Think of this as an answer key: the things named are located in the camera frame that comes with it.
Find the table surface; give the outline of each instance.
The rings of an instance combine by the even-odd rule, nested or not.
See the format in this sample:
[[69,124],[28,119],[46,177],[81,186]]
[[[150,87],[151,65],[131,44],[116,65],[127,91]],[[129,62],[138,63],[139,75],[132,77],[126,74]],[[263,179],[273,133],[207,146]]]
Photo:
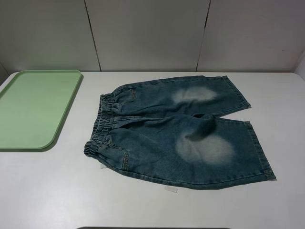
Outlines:
[[[293,73],[82,73],[56,145],[0,152],[0,227],[305,227],[305,82]],[[11,75],[0,90],[14,77]],[[250,121],[277,181],[178,192],[122,176],[83,153],[101,94],[177,76],[227,75],[252,108],[225,116]]]

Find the denim shorts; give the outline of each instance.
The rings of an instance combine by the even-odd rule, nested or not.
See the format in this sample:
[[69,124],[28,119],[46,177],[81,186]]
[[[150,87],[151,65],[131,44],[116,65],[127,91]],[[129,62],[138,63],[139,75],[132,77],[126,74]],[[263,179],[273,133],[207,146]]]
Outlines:
[[171,186],[275,179],[250,122],[220,118],[248,107],[227,76],[127,84],[101,95],[84,152],[122,175]]

